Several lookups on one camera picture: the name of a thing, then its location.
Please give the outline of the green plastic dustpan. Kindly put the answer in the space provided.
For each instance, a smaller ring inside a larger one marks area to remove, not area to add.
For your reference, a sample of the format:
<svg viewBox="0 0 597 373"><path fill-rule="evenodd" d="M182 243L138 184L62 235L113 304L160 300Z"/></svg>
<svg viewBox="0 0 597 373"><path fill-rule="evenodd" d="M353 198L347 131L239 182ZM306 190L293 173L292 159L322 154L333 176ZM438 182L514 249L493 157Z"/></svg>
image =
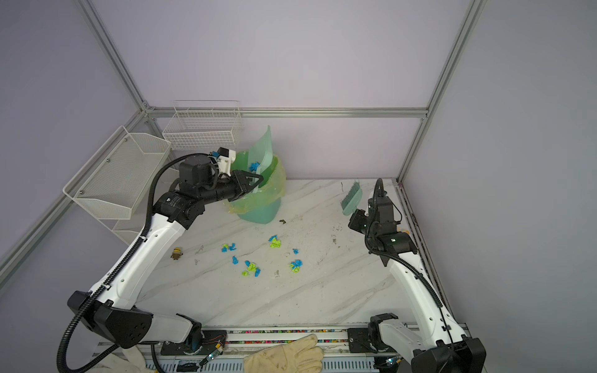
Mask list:
<svg viewBox="0 0 597 373"><path fill-rule="evenodd" d="M268 126L265 134L247 152L247 170L250 171L252 163L260 163L258 170L254 173L264 177L263 182L267 183L275 168L274 152L271 136L271 127Z"/></svg>

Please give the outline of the green hand brush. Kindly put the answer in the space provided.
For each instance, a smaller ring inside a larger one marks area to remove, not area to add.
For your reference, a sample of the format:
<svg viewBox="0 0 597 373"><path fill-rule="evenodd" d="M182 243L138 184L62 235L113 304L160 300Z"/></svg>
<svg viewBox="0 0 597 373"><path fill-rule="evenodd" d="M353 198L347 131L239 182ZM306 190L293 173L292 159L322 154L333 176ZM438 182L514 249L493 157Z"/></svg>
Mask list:
<svg viewBox="0 0 597 373"><path fill-rule="evenodd" d="M355 181L351 189L347 192L343 200L340 202L343 215L350 216L358 209L362 200L362 187L358 181Z"/></svg>

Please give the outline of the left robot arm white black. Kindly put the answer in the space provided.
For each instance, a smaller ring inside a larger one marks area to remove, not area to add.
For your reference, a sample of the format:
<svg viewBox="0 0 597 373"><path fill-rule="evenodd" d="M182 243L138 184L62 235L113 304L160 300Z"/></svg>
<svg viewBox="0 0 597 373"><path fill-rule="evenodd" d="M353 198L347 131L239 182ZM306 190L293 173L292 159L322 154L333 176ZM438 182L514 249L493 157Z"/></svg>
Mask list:
<svg viewBox="0 0 597 373"><path fill-rule="evenodd" d="M155 196L163 169L152 181L146 221L135 241L88 292L74 292L67 302L87 329L121 348L153 342L180 343L190 352L200 348L201 324L182 314L157 315L138 309L141 289L207 205L241 199L264 181L259 174L233 170L224 156L192 154L178 161L180 175L166 193Z"/></svg>

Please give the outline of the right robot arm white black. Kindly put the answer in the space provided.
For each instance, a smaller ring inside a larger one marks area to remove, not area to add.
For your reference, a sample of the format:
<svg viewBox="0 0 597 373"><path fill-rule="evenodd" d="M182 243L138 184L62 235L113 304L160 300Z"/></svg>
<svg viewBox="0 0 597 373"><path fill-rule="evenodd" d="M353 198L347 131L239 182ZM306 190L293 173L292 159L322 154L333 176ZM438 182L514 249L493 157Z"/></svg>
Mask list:
<svg viewBox="0 0 597 373"><path fill-rule="evenodd" d="M397 280L418 325L414 332L396 315L380 315L373 341L392 348L413 372L482 372L487 357L478 338L470 337L447 310L424 273L412 238L397 229L394 203L385 195L368 200L368 210L354 212L349 228L364 235L368 253L379 257Z"/></svg>

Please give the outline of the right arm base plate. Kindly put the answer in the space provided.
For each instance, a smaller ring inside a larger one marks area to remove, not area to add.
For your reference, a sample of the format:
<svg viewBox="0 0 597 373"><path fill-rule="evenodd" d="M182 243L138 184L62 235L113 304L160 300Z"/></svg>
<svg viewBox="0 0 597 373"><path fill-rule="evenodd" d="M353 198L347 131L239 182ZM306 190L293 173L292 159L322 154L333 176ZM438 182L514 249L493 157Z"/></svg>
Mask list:
<svg viewBox="0 0 597 373"><path fill-rule="evenodd" d="M347 334L348 350L352 354L396 354L396 351L387 345L376 346L370 339L367 328L349 328L347 329Z"/></svg>

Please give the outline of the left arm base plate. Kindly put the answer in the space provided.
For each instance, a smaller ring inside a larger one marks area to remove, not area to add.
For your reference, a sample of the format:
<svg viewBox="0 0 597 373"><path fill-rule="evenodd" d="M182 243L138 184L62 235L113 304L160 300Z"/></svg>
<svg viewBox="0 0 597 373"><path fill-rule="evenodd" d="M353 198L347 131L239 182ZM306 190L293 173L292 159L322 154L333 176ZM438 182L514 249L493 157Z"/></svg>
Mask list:
<svg viewBox="0 0 597 373"><path fill-rule="evenodd" d="M196 347L187 343L166 342L160 350L162 356L200 355L207 356L214 351L218 343L224 345L228 332L224 329L203 329L201 339Z"/></svg>

